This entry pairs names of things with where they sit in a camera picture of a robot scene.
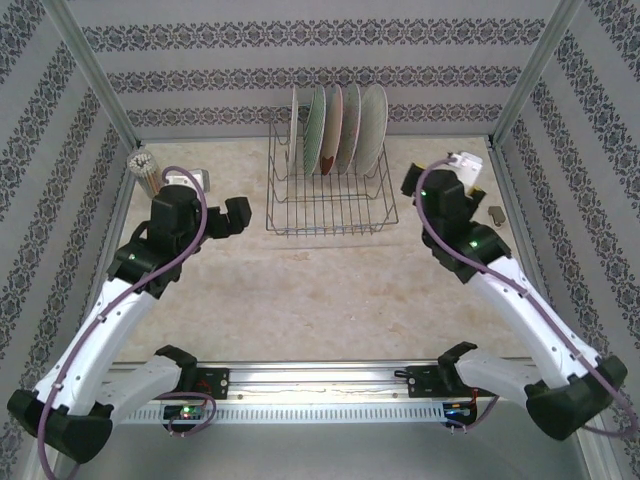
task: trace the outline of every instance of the wall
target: wall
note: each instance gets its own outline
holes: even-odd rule
[[[142,139],[265,135],[292,85],[378,82],[390,133],[492,132],[557,0],[74,0]]]
[[[546,288],[560,315],[629,367],[640,405],[640,2],[585,2],[503,153]],[[609,428],[627,423],[605,412]],[[638,441],[615,442],[640,477]]]
[[[0,479],[31,437],[9,416],[71,341],[127,151],[42,6],[0,5]]]

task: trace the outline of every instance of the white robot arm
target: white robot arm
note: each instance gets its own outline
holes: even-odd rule
[[[227,213],[213,207],[205,215],[196,192],[181,185],[165,186],[154,197],[150,220],[116,252],[96,304],[65,353],[34,390],[16,390],[11,396],[9,412],[31,435],[44,437],[58,451],[86,463],[102,449],[113,428],[149,400],[174,390],[193,390],[197,360],[171,345],[126,379],[103,382],[138,322],[167,286],[180,279],[179,260],[187,246],[199,248],[208,238],[227,238],[248,226],[247,198],[225,204]],[[49,411],[46,423],[40,421],[43,411]],[[39,432],[43,425],[44,432]]]
[[[453,171],[434,169],[445,164]],[[497,308],[536,368],[463,342],[438,359],[438,373],[451,391],[481,388],[516,402],[547,435],[564,440],[611,403],[627,369],[615,356],[602,359],[571,331],[496,232],[471,220],[485,195],[473,187],[481,168],[482,160],[468,153],[452,154],[428,170],[412,165],[402,192],[420,202],[423,243],[442,266]]]

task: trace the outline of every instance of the dish rack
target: dish rack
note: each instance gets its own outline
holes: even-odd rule
[[[355,235],[398,223],[385,146],[366,175],[304,175],[301,159],[287,169],[289,133],[269,123],[267,230],[286,236]]]

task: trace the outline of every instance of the white plate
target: white plate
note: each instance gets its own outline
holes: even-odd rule
[[[291,127],[289,128],[289,159],[287,170],[293,170],[296,161],[296,142],[298,136],[298,89],[293,87],[293,100],[291,100]]]
[[[304,127],[304,174],[312,175],[320,158],[324,122],[327,116],[327,99],[324,87],[317,86],[309,108],[309,117]]]
[[[340,147],[336,155],[336,170],[343,174],[349,168],[353,154],[356,153],[358,134],[360,133],[360,88],[349,85],[344,94],[342,131]]]
[[[336,161],[342,131],[342,90],[338,85],[327,96],[327,119],[320,150],[320,172],[328,175]]]
[[[380,85],[372,85],[362,96],[360,136],[353,159],[354,171],[366,175],[380,156],[387,132],[389,104],[387,94]]]

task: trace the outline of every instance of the cable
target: cable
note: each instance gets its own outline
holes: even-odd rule
[[[38,456],[40,458],[40,464],[42,465],[42,469],[44,470],[44,473],[48,480],[57,480],[57,479],[55,474],[53,473],[53,470],[51,469],[51,466],[49,465],[49,461],[47,460],[47,454],[45,451],[44,437],[45,437],[47,419],[49,418],[49,413],[51,412],[53,402],[56,396],[58,395],[58,392],[62,389],[62,382],[64,381],[66,374],[69,371],[69,368],[71,368],[71,364],[73,363],[73,360],[78,355],[78,352],[80,352],[80,350],[82,349],[82,346],[86,343],[87,339],[91,336],[91,334],[97,328],[97,326],[100,325],[100,323],[102,323],[102,320],[106,318],[106,316],[109,315],[109,313],[114,308],[116,308],[120,304],[120,302],[122,302],[122,300],[127,298],[130,294],[132,294],[139,288],[144,287],[147,283],[149,283],[153,279],[159,277],[160,275],[167,272],[168,270],[171,270],[176,265],[183,263],[189,257],[189,255],[191,255],[196,250],[196,248],[198,248],[200,244],[200,240],[202,240],[204,231],[207,227],[207,200],[205,199],[204,191],[202,190],[202,187],[200,187],[200,184],[198,183],[198,181],[193,177],[193,175],[191,175],[191,173],[189,173],[188,170],[185,170],[182,167],[165,168],[164,171],[162,172],[162,178],[165,182],[166,182],[167,174],[172,170],[180,172],[182,175],[185,175],[189,180],[191,180],[191,183],[195,187],[196,192],[198,192],[198,198],[200,199],[200,205],[202,210],[200,213],[200,228],[198,229],[196,236],[193,238],[193,241],[189,244],[189,246],[174,260],[167,263],[164,267],[161,267],[155,272],[147,275],[146,277],[143,277],[141,280],[139,280],[138,282],[136,282],[135,284],[127,288],[120,295],[118,295],[112,302],[110,302],[96,316],[94,321],[87,327],[87,329],[82,333],[82,335],[80,336],[76,344],[71,349],[69,356],[60,367],[60,371],[58,372],[58,376],[56,377],[55,382],[53,383],[54,386],[51,388],[51,391],[49,392],[47,400],[44,404],[44,408],[42,410],[42,414],[40,415],[40,421],[38,423],[38,433],[37,433]],[[182,395],[194,395],[194,394],[183,393]],[[73,468],[73,470],[71,471],[71,474],[68,477],[68,480],[71,480],[73,479],[73,477],[75,477],[76,473],[78,472],[78,468],[79,468],[79,464]]]
[[[175,432],[171,428],[171,426],[173,425],[173,421],[175,420],[175,418],[172,418],[169,421],[169,425],[168,425],[169,434],[170,435],[174,435],[175,434],[175,435],[177,435],[177,436],[179,436],[181,438],[190,437],[191,435],[193,435],[195,433],[198,433],[200,430],[204,430],[205,428],[207,428],[209,426],[209,424],[211,423],[211,421],[213,420],[213,417],[216,416],[216,411],[218,410],[218,407],[216,405],[215,399],[211,395],[208,395],[206,393],[200,393],[200,392],[189,392],[189,393],[169,392],[169,393],[163,393],[159,397],[156,397],[156,400],[164,400],[164,399],[168,399],[168,398],[184,398],[184,397],[203,398],[205,403],[206,402],[211,402],[211,406],[213,408],[211,410],[211,414],[207,417],[207,419],[204,422],[202,422],[199,425],[196,425],[195,427],[193,427],[188,432]]]
[[[628,438],[635,435],[636,432],[638,431],[638,417],[636,416],[635,412],[631,408],[631,405],[629,404],[629,402],[627,402],[627,400],[622,396],[622,394],[618,392],[615,388],[613,388],[613,386],[600,374],[600,372],[598,372],[595,369],[595,367],[593,367],[582,356],[582,353],[571,342],[571,340],[569,340],[569,338],[564,334],[564,332],[560,329],[560,327],[558,327],[558,325],[555,324],[553,319],[545,311],[542,305],[540,305],[535,299],[533,299],[530,295],[528,295],[527,289],[521,287],[512,279],[506,277],[500,272],[497,272],[487,267],[486,265],[475,262],[470,258],[467,258],[464,255],[460,254],[459,252],[456,252],[453,248],[447,245],[435,232],[435,230],[429,223],[429,220],[427,219],[426,214],[424,213],[424,206],[422,205],[422,201],[421,201],[422,187],[424,186],[424,183],[427,177],[433,170],[435,170],[437,167],[441,165],[448,164],[449,161],[450,161],[449,159],[438,160],[437,162],[429,165],[429,167],[427,167],[425,171],[422,172],[422,174],[418,178],[418,183],[416,185],[416,197],[415,197],[416,208],[418,210],[418,216],[420,217],[420,220],[422,221],[422,225],[424,226],[427,233],[431,236],[431,238],[433,238],[433,240],[438,244],[440,248],[442,248],[446,253],[451,255],[456,260],[459,260],[460,262],[475,268],[478,272],[482,274],[488,273],[490,275],[493,275],[498,280],[502,281],[505,285],[513,288],[516,292],[518,292],[520,295],[526,298],[529,301],[529,303],[531,303],[533,308],[535,308],[536,311],[540,314],[540,316],[542,316],[546,324],[549,325],[549,328],[553,330],[553,333],[555,333],[560,338],[560,340],[562,340],[562,343],[565,344],[565,346],[578,359],[578,361],[582,364],[582,366],[587,369],[587,371],[600,383],[600,385],[602,385],[602,387],[607,391],[607,393],[609,393],[609,395],[611,395],[611,397],[616,401],[616,403],[622,407],[626,415],[629,417],[629,421],[631,422],[630,425],[628,425],[624,430],[619,432],[614,432],[609,430],[600,430],[600,429],[589,427],[589,426],[584,426],[582,428],[584,428],[585,430],[588,430],[589,432],[597,433],[599,435],[604,435],[606,437],[611,437],[611,438]],[[467,430],[470,430],[471,427],[473,427],[474,425],[477,425],[480,422],[480,420],[482,420],[483,417],[485,417],[486,413],[487,412],[485,410],[485,412],[482,414],[482,416],[478,420],[476,420],[472,425],[467,427]]]

